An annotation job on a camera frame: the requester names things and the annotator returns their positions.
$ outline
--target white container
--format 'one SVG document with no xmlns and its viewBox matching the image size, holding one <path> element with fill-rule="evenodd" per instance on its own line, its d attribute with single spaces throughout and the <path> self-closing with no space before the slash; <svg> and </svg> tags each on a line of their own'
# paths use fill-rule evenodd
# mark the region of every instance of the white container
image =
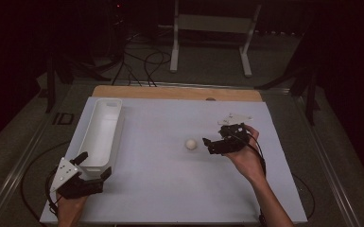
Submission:
<svg viewBox="0 0 364 227">
<path fill-rule="evenodd" d="M 90 177 L 99 177 L 109 166 L 113 168 L 120 144 L 124 116 L 122 100 L 100 98 L 95 102 L 90 123 L 78 154 L 88 152 L 79 166 Z"/>
</svg>

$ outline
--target wooden table edge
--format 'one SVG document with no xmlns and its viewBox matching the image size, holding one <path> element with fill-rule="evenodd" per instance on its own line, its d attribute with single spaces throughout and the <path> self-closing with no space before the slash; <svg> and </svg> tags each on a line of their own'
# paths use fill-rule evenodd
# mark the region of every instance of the wooden table edge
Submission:
<svg viewBox="0 0 364 227">
<path fill-rule="evenodd" d="M 98 85 L 92 96 L 262 102 L 258 91 L 223 88 Z"/>
</svg>

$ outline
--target white metal leg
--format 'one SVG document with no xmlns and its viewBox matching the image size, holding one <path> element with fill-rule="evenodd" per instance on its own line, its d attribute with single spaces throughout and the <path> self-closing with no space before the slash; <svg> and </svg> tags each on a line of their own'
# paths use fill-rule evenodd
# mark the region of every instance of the white metal leg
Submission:
<svg viewBox="0 0 364 227">
<path fill-rule="evenodd" d="M 170 72 L 178 71 L 179 62 L 179 0 L 175 0 L 175 18 L 173 25 L 173 49 L 170 58 Z"/>
<path fill-rule="evenodd" d="M 261 5 L 258 5 L 256 7 L 255 13 L 252 17 L 251 26 L 250 26 L 249 32 L 247 33 L 247 40 L 244 43 L 244 45 L 239 48 L 241 63 L 243 64 L 244 76 L 247 78 L 250 78 L 252 76 L 249 57 L 247 56 L 247 51 L 249 49 L 252 36 L 254 34 L 255 25 L 256 25 L 256 21 L 257 21 L 260 9 L 261 9 Z"/>
</svg>

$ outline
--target small white ball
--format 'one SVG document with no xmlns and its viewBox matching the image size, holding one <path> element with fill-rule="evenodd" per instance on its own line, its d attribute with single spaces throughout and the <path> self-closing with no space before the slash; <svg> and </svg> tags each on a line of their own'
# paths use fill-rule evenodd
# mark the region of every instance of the small white ball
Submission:
<svg viewBox="0 0 364 227">
<path fill-rule="evenodd" d="M 185 141 L 185 147 L 188 149 L 195 149 L 197 148 L 197 142 L 194 139 L 188 139 Z"/>
</svg>

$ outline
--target metal stand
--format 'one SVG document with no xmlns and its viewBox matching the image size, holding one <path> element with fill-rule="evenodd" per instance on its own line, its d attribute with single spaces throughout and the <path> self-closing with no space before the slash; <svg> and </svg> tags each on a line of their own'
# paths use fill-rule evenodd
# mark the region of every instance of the metal stand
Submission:
<svg viewBox="0 0 364 227">
<path fill-rule="evenodd" d="M 239 48 L 241 63 L 243 64 L 244 76 L 251 77 L 249 58 L 247 50 L 249 49 L 252 35 L 254 33 L 256 21 L 258 18 L 261 5 L 257 5 L 252 18 L 231 18 L 179 14 L 179 0 L 175 0 L 175 16 L 173 26 L 173 49 L 170 60 L 170 72 L 178 71 L 179 61 L 179 29 L 201 30 L 201 31 L 220 31 L 247 34 L 246 42 Z"/>
</svg>

